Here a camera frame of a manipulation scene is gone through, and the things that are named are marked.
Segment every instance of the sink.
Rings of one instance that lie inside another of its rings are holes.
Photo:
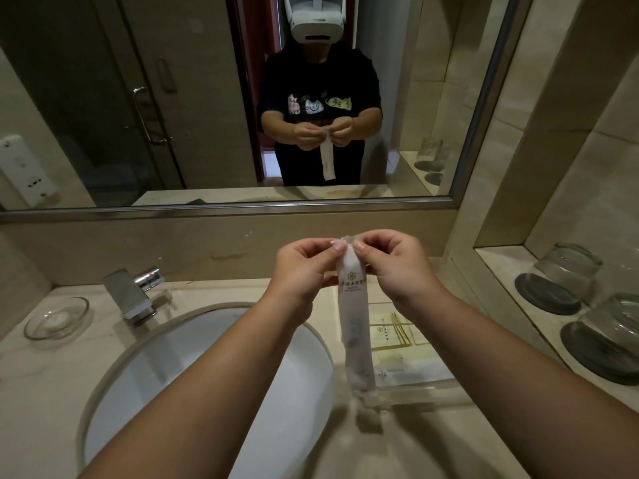
[[[173,319],[126,350],[84,410],[78,434],[81,467],[249,307],[221,305]],[[320,438],[332,405],[330,354],[305,324],[293,335],[229,477],[279,479],[295,473]]]

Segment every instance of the faucet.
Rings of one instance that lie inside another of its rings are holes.
[[[126,269],[120,269],[102,279],[104,287],[122,311],[124,321],[133,328],[144,324],[157,314],[145,291],[162,282],[164,277],[157,267],[151,267],[135,277]]]

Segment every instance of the glass cup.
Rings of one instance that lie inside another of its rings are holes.
[[[639,385],[639,296],[620,292],[561,331],[563,345],[593,373]]]
[[[443,141],[441,139],[437,139],[434,136],[424,138],[422,146],[417,153],[415,168],[421,171],[430,171],[430,166],[437,157],[437,153],[442,147],[442,143]]]
[[[602,265],[599,257],[580,245],[556,243],[528,273],[515,279],[515,287],[544,311],[576,314]]]

